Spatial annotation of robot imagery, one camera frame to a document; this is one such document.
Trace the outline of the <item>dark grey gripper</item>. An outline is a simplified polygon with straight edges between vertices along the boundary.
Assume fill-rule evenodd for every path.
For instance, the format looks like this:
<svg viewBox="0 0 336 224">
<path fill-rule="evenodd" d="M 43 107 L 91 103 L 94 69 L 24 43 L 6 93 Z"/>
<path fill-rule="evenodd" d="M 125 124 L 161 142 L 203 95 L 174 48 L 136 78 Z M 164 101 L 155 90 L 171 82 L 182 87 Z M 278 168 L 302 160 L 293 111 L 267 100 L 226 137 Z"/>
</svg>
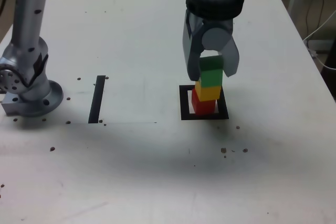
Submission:
<svg viewBox="0 0 336 224">
<path fill-rule="evenodd" d="M 204 27 L 211 28 L 204 33 Z M 223 59 L 227 77 L 236 74 L 239 52 L 232 37 L 233 20 L 209 20 L 186 11 L 183 29 L 183 52 L 190 80 L 200 77 L 200 56 L 204 49 L 218 52 Z"/>
</svg>

